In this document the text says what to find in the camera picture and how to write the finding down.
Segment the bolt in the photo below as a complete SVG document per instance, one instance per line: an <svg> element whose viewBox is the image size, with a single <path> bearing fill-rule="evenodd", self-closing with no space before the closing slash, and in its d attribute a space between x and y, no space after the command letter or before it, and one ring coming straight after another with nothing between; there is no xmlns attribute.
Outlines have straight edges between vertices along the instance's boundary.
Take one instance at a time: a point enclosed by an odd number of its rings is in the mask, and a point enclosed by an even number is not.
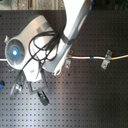
<svg viewBox="0 0 128 128"><path fill-rule="evenodd" d="M66 68L69 68L69 65L68 64L66 65Z"/></svg>
<svg viewBox="0 0 128 128"><path fill-rule="evenodd" d="M103 65L103 68L106 68L106 65L105 64Z"/></svg>

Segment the white cable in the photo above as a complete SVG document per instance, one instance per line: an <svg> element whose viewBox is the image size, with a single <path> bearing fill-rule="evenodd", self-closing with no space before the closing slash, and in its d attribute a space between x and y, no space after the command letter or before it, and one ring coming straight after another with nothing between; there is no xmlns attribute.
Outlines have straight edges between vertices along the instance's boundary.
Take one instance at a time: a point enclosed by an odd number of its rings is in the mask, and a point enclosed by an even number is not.
<svg viewBox="0 0 128 128"><path fill-rule="evenodd" d="M113 57L112 60L118 60L118 59L122 59L122 58L126 58L126 57L128 57L128 55Z"/></svg>
<svg viewBox="0 0 128 128"><path fill-rule="evenodd" d="M104 60L105 57L77 57L77 56L72 56L72 59L101 59Z"/></svg>
<svg viewBox="0 0 128 128"><path fill-rule="evenodd" d="M0 59L0 61L7 61L7 59Z"/></svg>

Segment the black perforated table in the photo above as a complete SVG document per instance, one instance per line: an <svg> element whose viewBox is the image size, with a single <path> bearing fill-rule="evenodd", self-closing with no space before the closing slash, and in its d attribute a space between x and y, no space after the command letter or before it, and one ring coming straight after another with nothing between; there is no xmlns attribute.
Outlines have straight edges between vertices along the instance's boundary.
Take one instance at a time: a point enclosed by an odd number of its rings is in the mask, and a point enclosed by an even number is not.
<svg viewBox="0 0 128 128"><path fill-rule="evenodd" d="M65 23L64 11L0 11L0 58L5 58L5 35L19 34L20 27L33 14L46 17L53 29ZM76 56L128 54L128 14L120 11L90 12L72 47ZM37 95L24 90L10 100L10 90L18 71L8 72L0 62L0 127L3 128L127 128L128 58L112 61L107 70L102 60L72 60L56 78L45 73L50 104L44 107ZM43 81L34 83L41 87Z"/></svg>

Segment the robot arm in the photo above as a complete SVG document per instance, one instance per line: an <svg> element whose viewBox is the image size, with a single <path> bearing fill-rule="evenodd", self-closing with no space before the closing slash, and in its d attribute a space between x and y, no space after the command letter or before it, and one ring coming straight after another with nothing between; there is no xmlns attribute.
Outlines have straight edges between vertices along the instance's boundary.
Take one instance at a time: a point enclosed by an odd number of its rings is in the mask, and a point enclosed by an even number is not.
<svg viewBox="0 0 128 128"><path fill-rule="evenodd" d="M60 40L59 50L53 61L46 61L43 68L48 72L57 75L66 59L66 56L72 46L73 40L78 35L82 24L89 12L91 0L64 0L66 10L66 26L63 32L63 38Z"/></svg>
<svg viewBox="0 0 128 128"><path fill-rule="evenodd" d="M52 61L46 59L42 66L44 70L52 72L54 75L57 75L60 72L65 62L67 54L73 44L73 40L78 35L89 12L91 0L64 0L64 4L67 17L66 26L62 33L62 38L60 38L58 47L54 47L48 56L48 58L52 58L57 51L56 57ZM29 43L33 41L33 37L47 31L53 31L53 29L50 27L47 20L39 15L28 22L19 35L7 41L5 48L7 62L14 69L23 69L26 79L29 82L41 79L41 74L38 75L39 62L33 59L30 55L30 51L32 55L34 55L38 51L38 48L32 44L29 46ZM53 36L37 37L35 38L36 46L42 48L52 38ZM36 54L35 58L40 59L43 58L43 56L45 56L45 52L40 51Z"/></svg>

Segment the wire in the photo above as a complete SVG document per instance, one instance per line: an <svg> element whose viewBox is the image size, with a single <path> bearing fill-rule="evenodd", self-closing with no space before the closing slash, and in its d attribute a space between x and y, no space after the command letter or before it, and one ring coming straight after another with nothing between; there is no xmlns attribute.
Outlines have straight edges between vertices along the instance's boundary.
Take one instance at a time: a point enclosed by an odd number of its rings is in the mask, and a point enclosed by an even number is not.
<svg viewBox="0 0 128 128"><path fill-rule="evenodd" d="M105 59L105 57L77 57L77 56L72 56L72 57L68 57L68 58L72 58L72 59L100 59L100 60Z"/></svg>
<svg viewBox="0 0 128 128"><path fill-rule="evenodd" d="M124 56L119 56L119 57L113 57L110 60L118 60L118 59L123 59L123 58L127 58L128 55L124 55ZM78 57L78 56L72 56L72 57L68 57L68 58L72 58L72 59L100 59L100 60L104 60L105 57Z"/></svg>
<svg viewBox="0 0 128 128"><path fill-rule="evenodd" d="M118 60L118 59L123 59L123 58L127 58L127 57L128 57L128 55L113 57L113 58L111 58L111 60Z"/></svg>
<svg viewBox="0 0 128 128"><path fill-rule="evenodd" d="M0 61L7 61L7 59L0 59Z"/></svg>
<svg viewBox="0 0 128 128"><path fill-rule="evenodd" d="M53 36L53 38L52 38L48 43L46 43L43 47L40 48L40 47L38 47L38 46L35 44L35 39L36 39L37 37L42 37L42 36ZM31 41L29 42L29 47L28 47L31 58L27 61L27 63L26 63L26 64L24 65L24 67L22 68L22 70L26 67L26 65L27 65L32 59L34 59L34 60L36 60L36 61L38 61L38 62L41 62L41 63L42 63L42 61L45 62L45 60L49 60L49 61L54 60L54 59L56 58L56 56L57 56L58 45L59 45L60 38L61 38L61 31L47 31L47 32L42 32L42 33L39 33L38 35L36 35L35 37L33 37L33 38L31 39ZM34 55L32 55L31 50L30 50L30 45L31 45L32 42L33 42L34 46L38 49L38 51L37 51ZM51 53L51 51L52 51L56 46L57 46L57 48L56 48L56 54L54 55L53 58L49 59L49 58L48 58L49 54ZM44 51L44 52L45 52L45 57L44 57L44 58L39 59L39 58L36 56L40 51Z"/></svg>

